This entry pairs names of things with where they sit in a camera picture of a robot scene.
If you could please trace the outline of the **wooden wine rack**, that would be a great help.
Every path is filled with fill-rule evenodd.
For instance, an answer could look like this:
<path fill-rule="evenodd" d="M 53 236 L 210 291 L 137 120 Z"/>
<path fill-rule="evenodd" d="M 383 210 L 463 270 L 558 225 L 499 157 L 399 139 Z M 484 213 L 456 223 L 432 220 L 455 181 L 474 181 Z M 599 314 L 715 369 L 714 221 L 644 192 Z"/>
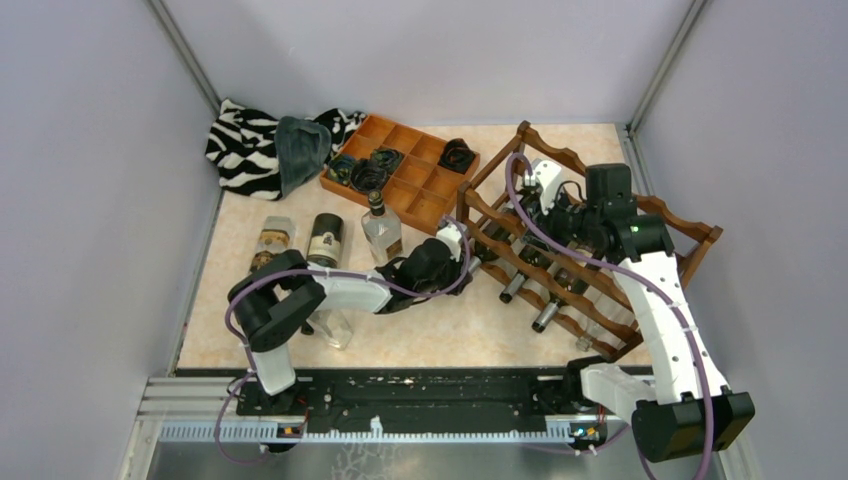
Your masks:
<path fill-rule="evenodd" d="M 478 186 L 492 176 L 498 165 L 511 154 L 521 153 L 527 147 L 541 152 L 545 159 L 559 163 L 564 167 L 564 171 L 583 178 L 579 190 L 585 194 L 584 199 L 569 194 L 565 189 L 565 181 L 560 186 L 554 205 L 564 208 L 571 215 L 572 230 L 577 238 L 587 245 L 586 250 L 571 250 L 554 243 L 532 224 L 530 218 L 523 221 L 517 212 L 500 213 L 499 209 L 508 200 L 506 194 L 489 204 L 478 193 Z M 584 333 L 584 329 L 575 319 L 582 313 L 623 340 L 625 345 L 621 348 L 598 340 L 592 342 L 590 350 L 609 363 L 619 360 L 643 344 L 643 331 L 638 320 L 635 317 L 633 328 L 611 322 L 585 297 L 586 293 L 575 295 L 560 287 L 553 279 L 555 272 L 559 268 L 565 268 L 586 281 L 589 288 L 602 292 L 634 314 L 623 288 L 614 281 L 611 265 L 626 259 L 644 259 L 651 247 L 658 248 L 662 253 L 673 252 L 669 232 L 676 230 L 695 243 L 687 254 L 675 256 L 677 267 L 672 280 L 679 287 L 685 288 L 709 249 L 723 233 L 719 226 L 679 218 L 656 196 L 633 193 L 632 174 L 628 166 L 587 166 L 573 150 L 551 146 L 527 121 L 517 127 L 513 138 L 472 180 L 459 186 L 457 212 L 460 221 L 469 227 L 474 241 L 480 240 L 498 254 L 497 260 L 482 265 L 483 270 L 490 276 L 504 286 L 516 284 L 517 296 L 539 313 L 549 302 L 551 292 L 563 297 L 568 304 L 559 309 L 551 322 L 569 331 L 576 339 Z M 482 233 L 485 223 L 489 220 L 494 220 L 509 231 L 510 245 L 493 241 Z M 527 245 L 527 227 L 562 253 L 541 251 Z M 605 260 L 607 265 L 598 266 L 600 260 Z"/>

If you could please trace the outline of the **dark wine bottle back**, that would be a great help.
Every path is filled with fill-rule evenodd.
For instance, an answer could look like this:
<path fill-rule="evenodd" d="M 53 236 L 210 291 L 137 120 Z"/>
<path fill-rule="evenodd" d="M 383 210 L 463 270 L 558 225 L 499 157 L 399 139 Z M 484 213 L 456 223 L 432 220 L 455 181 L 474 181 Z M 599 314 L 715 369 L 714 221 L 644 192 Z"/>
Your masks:
<path fill-rule="evenodd" d="M 511 201 L 507 201 L 500 209 L 499 212 L 502 214 L 514 214 L 515 208 Z M 494 220 L 489 220 L 485 223 L 484 228 L 482 229 L 482 233 L 488 236 L 491 240 L 496 242 L 501 242 L 506 245 L 511 244 L 511 234 L 508 230 L 501 227 Z M 494 262 L 499 258 L 498 254 L 483 244 L 480 240 L 475 240 L 473 242 L 473 256 L 474 258 L 471 260 L 471 264 L 468 268 L 468 274 L 472 275 L 476 272 L 483 264 Z"/>

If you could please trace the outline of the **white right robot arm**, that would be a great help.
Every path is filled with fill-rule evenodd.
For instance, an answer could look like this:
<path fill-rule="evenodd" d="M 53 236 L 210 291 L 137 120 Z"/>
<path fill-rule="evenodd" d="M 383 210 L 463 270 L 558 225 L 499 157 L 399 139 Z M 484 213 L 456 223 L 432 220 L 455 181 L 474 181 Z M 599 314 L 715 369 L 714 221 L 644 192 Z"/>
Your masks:
<path fill-rule="evenodd" d="M 539 206 L 522 213 L 532 237 L 557 253 L 579 244 L 600 254 L 625 294 L 648 346 L 653 384 L 597 363 L 563 385 L 576 412 L 596 404 L 631 426 L 638 451 L 657 463 L 731 446 L 755 415 L 749 393 L 735 393 L 716 368 L 688 307 L 664 219 L 642 213 L 624 164 L 586 171 L 585 199 L 568 199 L 561 168 L 542 161 L 522 178 Z"/>

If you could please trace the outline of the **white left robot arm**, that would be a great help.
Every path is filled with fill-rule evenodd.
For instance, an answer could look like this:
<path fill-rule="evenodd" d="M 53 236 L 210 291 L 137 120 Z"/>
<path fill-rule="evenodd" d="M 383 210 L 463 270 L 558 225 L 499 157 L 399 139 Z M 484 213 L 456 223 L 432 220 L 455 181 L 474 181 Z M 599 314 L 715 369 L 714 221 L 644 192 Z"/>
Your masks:
<path fill-rule="evenodd" d="M 472 252 L 467 238 L 430 238 L 411 254 L 368 272 L 309 264 L 287 250 L 228 292 L 228 326 L 243 332 L 261 385 L 260 399 L 277 414 L 292 411 L 300 388 L 287 342 L 316 312 L 358 310 L 396 313 L 441 295 L 457 295 L 468 283 Z"/>

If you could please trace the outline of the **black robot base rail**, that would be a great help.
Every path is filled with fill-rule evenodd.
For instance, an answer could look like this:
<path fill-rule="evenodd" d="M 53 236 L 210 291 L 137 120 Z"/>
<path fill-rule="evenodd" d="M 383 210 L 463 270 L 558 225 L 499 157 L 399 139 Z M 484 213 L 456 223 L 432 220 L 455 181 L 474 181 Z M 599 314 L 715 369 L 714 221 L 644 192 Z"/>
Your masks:
<path fill-rule="evenodd" d="M 164 423 L 164 441 L 523 443 L 590 449 L 620 431 L 582 406 L 566 368 L 302 369 L 271 395 L 255 380 L 229 387 L 227 413 Z"/>

